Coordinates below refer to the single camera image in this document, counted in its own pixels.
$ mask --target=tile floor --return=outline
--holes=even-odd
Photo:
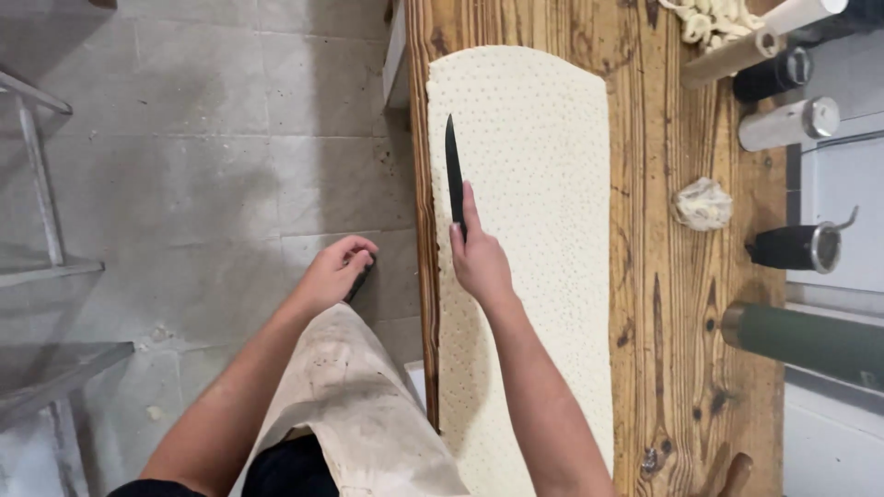
[[[382,112],[385,6],[0,4],[0,65],[74,108],[38,114],[65,253],[107,266],[0,289],[0,344],[139,345],[75,399],[92,494],[137,475],[343,233],[381,248],[354,306],[396,362],[421,357],[410,137]],[[0,95],[0,271],[49,263],[30,174]]]

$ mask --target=wooden work surface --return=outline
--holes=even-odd
[[[425,83],[429,63],[469,47],[524,45],[606,79],[611,128],[610,349],[619,495],[717,495],[734,456],[743,495],[782,495],[783,370],[724,344],[734,300],[782,305],[782,271],[743,244],[785,221],[785,152],[740,149],[729,82],[681,88],[697,56],[655,0],[404,0],[411,66],[417,232],[428,415],[438,427],[438,260]],[[777,0],[750,1],[764,13]],[[727,228],[697,233],[669,214],[700,176],[734,198]]]

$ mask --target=apron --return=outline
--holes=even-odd
[[[341,497],[469,495],[384,347],[343,303],[317,316],[298,340],[249,464],[292,433],[309,432]]]

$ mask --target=black knife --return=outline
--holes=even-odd
[[[467,241],[467,224],[463,222],[463,178],[461,177],[461,160],[457,157],[457,141],[454,140],[454,122],[448,114],[445,129],[445,160],[448,170],[448,193],[451,195],[451,217],[460,223],[463,241]]]

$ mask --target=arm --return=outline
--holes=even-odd
[[[467,242],[459,226],[450,230],[454,272],[491,325],[509,417],[537,495],[614,496],[586,418],[513,290],[507,256],[497,239],[482,231],[468,182],[463,215]]]
[[[165,435],[139,478],[226,496],[255,444],[279,380],[310,320],[340,302],[377,246],[348,236],[320,252],[301,282]]]

